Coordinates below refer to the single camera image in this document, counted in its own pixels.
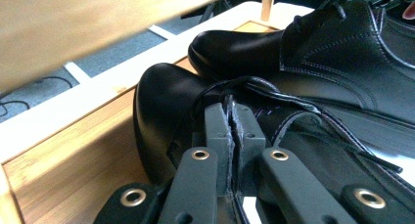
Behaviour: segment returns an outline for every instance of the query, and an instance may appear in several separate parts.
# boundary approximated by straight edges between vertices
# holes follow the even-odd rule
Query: black leather
[[[195,74],[169,64],[155,65],[143,74],[134,100],[134,125],[140,157],[154,183],[162,184],[173,177],[181,155],[195,146],[195,134],[204,134],[204,124],[200,122],[203,114],[191,117],[190,112],[199,94],[209,86],[209,82]],[[202,98],[201,110],[212,103],[228,101],[221,94],[219,90],[209,92]],[[388,213],[381,211],[373,216],[360,213],[355,218],[362,222],[375,217],[384,222],[415,220],[414,188],[392,171],[357,155],[358,147],[344,141],[338,131],[327,127],[326,121],[322,123],[312,112],[275,104],[255,93],[234,89],[232,94],[235,102],[254,112],[268,140],[267,147],[294,152],[342,205],[348,205],[349,201],[344,197],[345,188],[357,186],[384,194],[385,199],[404,210],[399,215],[395,215],[395,209],[388,209]],[[262,193],[260,187],[259,197],[272,205],[278,204],[272,196]],[[230,204],[220,205],[219,209],[222,207],[229,208]],[[234,223],[229,210],[219,212],[226,214],[221,217],[226,222],[220,223]]]
[[[282,31],[201,33],[189,58],[204,78],[256,75],[289,94],[414,124],[414,34],[382,9],[352,1]]]

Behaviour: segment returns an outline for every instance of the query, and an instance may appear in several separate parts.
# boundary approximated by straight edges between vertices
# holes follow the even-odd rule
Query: shoe upper
[[[203,77],[256,75],[289,94],[415,123],[414,33],[383,9],[351,1],[296,17],[268,35],[206,32],[191,44],[189,58]],[[213,43],[220,47],[207,45]]]

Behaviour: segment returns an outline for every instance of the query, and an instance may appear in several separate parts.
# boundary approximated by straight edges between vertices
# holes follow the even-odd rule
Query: shoe
[[[285,93],[410,124],[414,54],[415,28],[363,1],[316,10],[271,33],[203,32],[189,47],[203,78],[255,75]]]
[[[245,83],[240,79],[234,82],[240,85]],[[353,138],[351,132],[344,128],[347,134],[341,137],[337,130],[334,131],[334,128],[328,127],[331,120],[324,120],[327,117],[331,118],[329,115],[318,113],[311,108],[311,105],[306,107],[308,103],[302,99],[278,94],[270,98],[270,95],[266,93],[276,93],[275,88],[269,84],[253,88],[255,87],[252,85],[253,82],[249,83],[250,85],[243,85],[243,87],[250,87],[251,89],[248,90],[251,92],[247,89],[228,88],[229,85],[222,84],[216,84],[216,87],[221,86],[221,89],[210,88],[211,83],[174,65],[158,64],[146,70],[135,93],[134,129],[140,158],[154,183],[159,185],[174,177],[175,169],[185,151],[191,147],[208,144],[199,142],[195,139],[197,138],[195,135],[202,135],[201,138],[204,139],[203,135],[206,130],[203,110],[205,107],[221,103],[232,131],[229,139],[235,145],[235,150],[232,147],[228,148],[231,154],[225,158],[236,159],[232,160],[232,163],[229,161],[227,163],[236,167],[224,169],[224,171],[233,171],[232,174],[238,173],[243,176],[225,176],[232,179],[232,183],[229,183],[232,187],[229,189],[232,189],[233,195],[222,198],[224,204],[218,206],[218,213],[225,214],[226,217],[218,217],[218,222],[234,223],[232,209],[235,206],[231,201],[235,197],[244,195],[244,191],[239,190],[244,185],[241,183],[244,180],[241,179],[249,176],[239,166],[251,164],[253,169],[256,169],[254,161],[239,160],[243,150],[254,152],[251,148],[244,148],[241,142],[243,142],[243,137],[253,139],[251,142],[254,144],[257,144],[259,140],[259,134],[246,131],[251,130],[251,127],[250,129],[241,127],[242,118],[239,114],[234,115],[235,106],[241,104],[245,106],[241,108],[242,112],[246,112],[247,108],[253,112],[265,136],[265,146],[278,147],[294,153],[322,186],[345,208],[351,208],[351,211],[365,208],[363,204],[352,202],[355,199],[353,199],[350,186],[377,191],[387,203],[395,203],[390,208],[384,208],[383,215],[367,215],[368,213],[364,211],[351,214],[353,218],[365,223],[379,223],[380,220],[389,223],[397,218],[398,213],[397,216],[400,219],[402,219],[401,215],[405,216],[406,219],[402,220],[415,220],[415,208],[412,205],[413,194],[408,192],[414,188],[401,181],[392,171],[380,169],[378,160],[374,162],[368,157],[362,157],[361,153],[367,152],[367,149],[364,146],[360,148],[358,144],[348,140]],[[195,103],[200,103],[200,111],[194,108]],[[258,185],[255,195],[268,204],[278,205],[275,195],[269,194],[268,178],[261,177],[261,172],[262,170],[257,170],[253,173],[255,174],[253,181]]]

